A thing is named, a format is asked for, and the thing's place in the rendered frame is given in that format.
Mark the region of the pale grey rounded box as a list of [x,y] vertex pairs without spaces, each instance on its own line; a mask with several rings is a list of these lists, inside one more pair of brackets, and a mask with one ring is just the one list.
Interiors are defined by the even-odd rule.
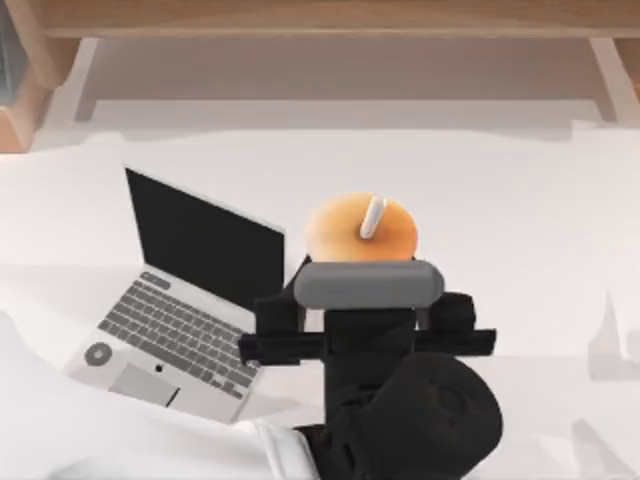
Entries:
[[428,308],[445,291],[441,272],[426,261],[313,262],[294,282],[308,309]]

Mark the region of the silver laptop with black screen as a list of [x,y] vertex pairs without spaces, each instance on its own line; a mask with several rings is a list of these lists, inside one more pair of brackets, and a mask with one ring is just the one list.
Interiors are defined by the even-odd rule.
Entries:
[[283,287],[284,231],[133,169],[126,179],[143,264],[65,372],[232,423],[258,375],[238,342],[255,301]]

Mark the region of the round orange bread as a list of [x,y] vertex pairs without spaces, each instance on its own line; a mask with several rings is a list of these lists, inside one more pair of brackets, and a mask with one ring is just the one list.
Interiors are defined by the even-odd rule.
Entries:
[[399,202],[370,192],[327,201],[306,230],[306,250],[314,262],[406,261],[417,246],[411,214]]

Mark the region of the pale wooden shelf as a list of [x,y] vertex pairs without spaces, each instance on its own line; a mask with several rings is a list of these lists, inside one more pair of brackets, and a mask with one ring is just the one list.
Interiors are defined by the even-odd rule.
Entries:
[[585,99],[611,41],[640,94],[640,0],[47,0],[100,100]]

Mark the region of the wooden cupboard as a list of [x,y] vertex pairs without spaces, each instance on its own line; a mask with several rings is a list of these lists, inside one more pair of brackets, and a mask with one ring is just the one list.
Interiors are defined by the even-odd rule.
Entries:
[[56,2],[0,0],[0,154],[30,149],[75,62],[80,40],[49,32]]

